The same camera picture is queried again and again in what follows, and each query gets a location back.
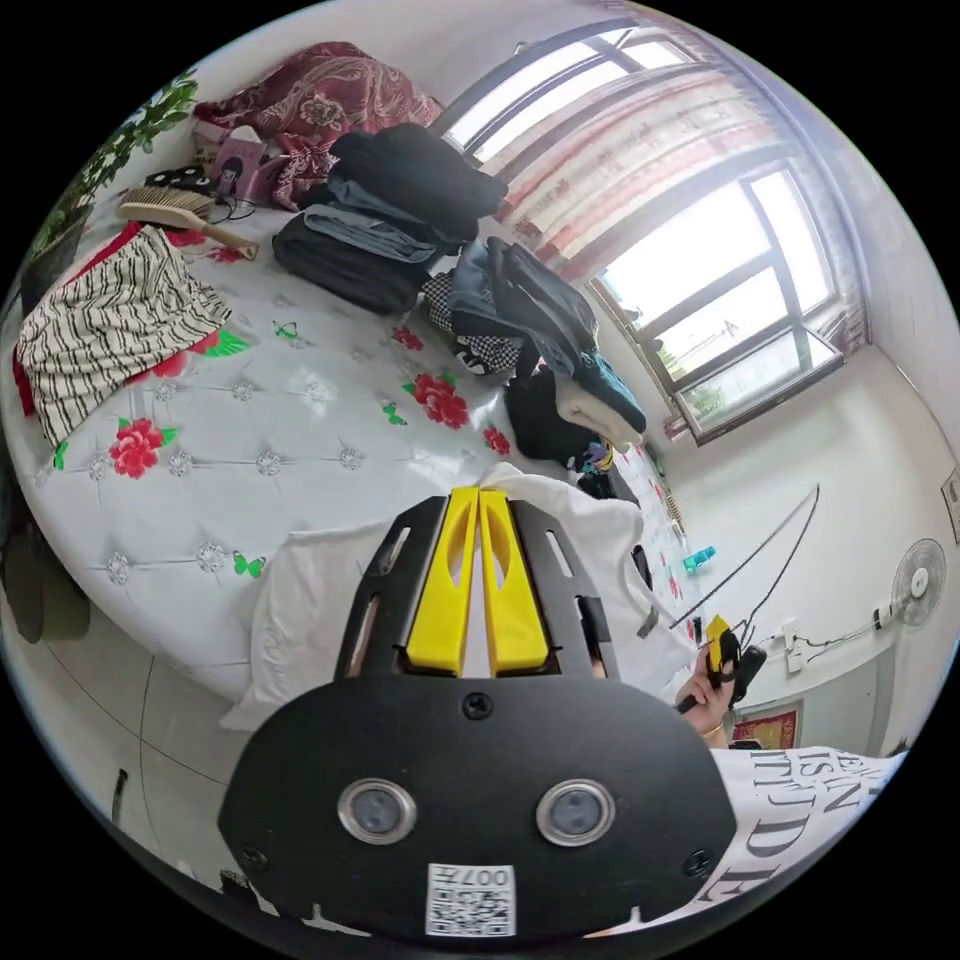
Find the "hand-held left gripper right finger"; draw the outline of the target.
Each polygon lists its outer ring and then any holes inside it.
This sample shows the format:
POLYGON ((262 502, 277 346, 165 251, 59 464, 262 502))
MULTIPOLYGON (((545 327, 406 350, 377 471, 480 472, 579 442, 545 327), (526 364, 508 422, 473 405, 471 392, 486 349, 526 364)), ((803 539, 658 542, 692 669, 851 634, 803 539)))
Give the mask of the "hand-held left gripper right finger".
POLYGON ((490 672, 537 672, 548 658, 547 636, 512 507, 504 493, 479 492, 479 529, 490 672))

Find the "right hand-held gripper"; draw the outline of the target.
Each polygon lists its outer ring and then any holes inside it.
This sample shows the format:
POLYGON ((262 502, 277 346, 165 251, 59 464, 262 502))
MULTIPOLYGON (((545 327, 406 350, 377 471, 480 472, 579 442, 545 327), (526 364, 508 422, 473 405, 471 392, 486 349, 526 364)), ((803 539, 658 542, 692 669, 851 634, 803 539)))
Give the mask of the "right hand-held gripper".
POLYGON ((730 707, 747 695, 752 681, 764 666, 767 654, 757 646, 744 646, 727 621, 714 616, 706 628, 706 640, 698 643, 706 653, 705 667, 713 690, 727 686, 731 691, 730 707))

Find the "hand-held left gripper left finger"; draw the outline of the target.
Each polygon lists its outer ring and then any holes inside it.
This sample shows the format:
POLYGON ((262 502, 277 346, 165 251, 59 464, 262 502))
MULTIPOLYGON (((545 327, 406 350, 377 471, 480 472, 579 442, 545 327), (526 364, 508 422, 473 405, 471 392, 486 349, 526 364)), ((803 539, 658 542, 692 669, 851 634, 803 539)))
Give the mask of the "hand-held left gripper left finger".
POLYGON ((417 671, 460 673, 463 668, 472 590, 479 491, 455 488, 447 506, 407 642, 417 671))

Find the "person's right hand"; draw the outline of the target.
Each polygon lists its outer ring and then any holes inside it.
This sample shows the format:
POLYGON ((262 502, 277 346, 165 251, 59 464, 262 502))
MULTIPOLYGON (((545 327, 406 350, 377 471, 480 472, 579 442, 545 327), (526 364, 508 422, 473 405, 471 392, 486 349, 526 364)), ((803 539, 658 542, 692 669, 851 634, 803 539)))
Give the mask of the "person's right hand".
POLYGON ((714 687, 707 670, 707 658, 707 649, 701 649, 693 671, 679 689, 676 700, 680 705, 687 698, 693 698, 693 705, 684 717, 709 748, 724 750, 728 747, 725 718, 733 696, 734 680, 723 680, 714 687))

